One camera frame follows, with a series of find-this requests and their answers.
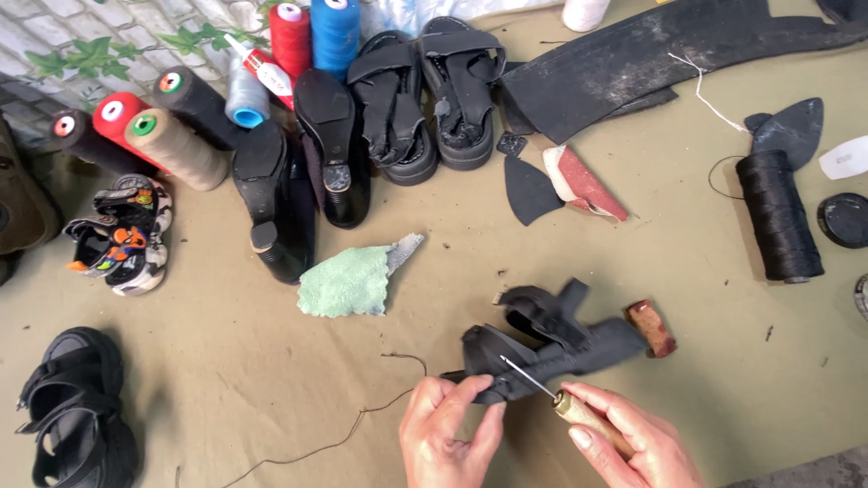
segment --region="blue thread spool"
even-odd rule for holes
[[[313,67],[341,82],[358,53],[361,8],[358,0],[313,0],[311,38]]]

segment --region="black thread spool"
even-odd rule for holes
[[[71,154],[120,175],[157,174],[157,167],[100,135],[93,118],[76,109],[61,110],[51,124],[51,140]]]
[[[225,114],[226,99],[190,68],[175,66],[154,82],[154,98],[202,139],[221,151],[238,147],[242,129]]]
[[[735,172],[744,188],[766,278],[791,285],[824,274],[786,152],[749,155],[735,165]]]

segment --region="awl needle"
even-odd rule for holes
[[[540,389],[543,390],[544,392],[548,393],[549,396],[550,396],[551,398],[553,398],[553,399],[557,399],[557,397],[555,396],[554,393],[550,392],[548,388],[546,388],[545,386],[541,385],[539,381],[537,381],[537,380],[531,378],[529,374],[525,373],[524,370],[523,370],[522,368],[516,366],[515,363],[513,363],[513,362],[510,361],[509,359],[506,359],[504,356],[501,356],[500,359],[503,359],[504,361],[506,361],[506,364],[508,364],[508,365],[510,365],[510,366],[512,366],[512,367],[514,367],[514,368],[516,369],[516,371],[518,371],[519,373],[523,374],[524,377],[527,378],[527,379],[529,379],[530,381],[532,381],[534,385],[539,386]]]

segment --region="white label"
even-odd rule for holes
[[[265,63],[256,70],[256,76],[276,96],[293,96],[289,75],[277,65]]]
[[[845,142],[820,156],[819,166],[830,180],[840,180],[868,171],[868,135]]]

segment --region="beige thread spool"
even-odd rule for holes
[[[226,178],[229,160],[165,109],[133,117],[124,137],[129,145],[159,162],[193,189],[208,191]]]

